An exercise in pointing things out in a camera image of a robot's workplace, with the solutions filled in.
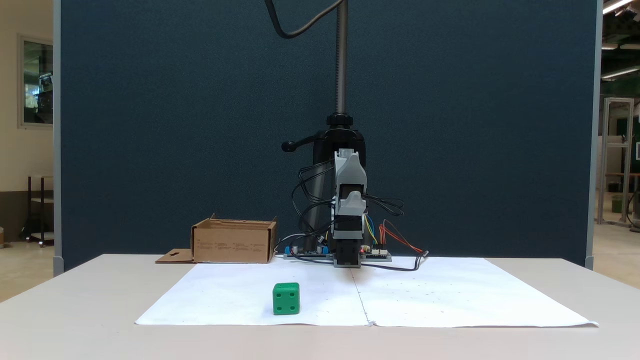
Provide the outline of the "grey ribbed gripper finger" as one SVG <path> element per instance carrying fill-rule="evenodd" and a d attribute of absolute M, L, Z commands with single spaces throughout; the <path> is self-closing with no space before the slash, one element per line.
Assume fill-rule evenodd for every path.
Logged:
<path fill-rule="evenodd" d="M 367 203 L 360 191 L 351 191 L 345 199 L 336 199 L 336 215 L 361 217 L 367 209 Z"/>

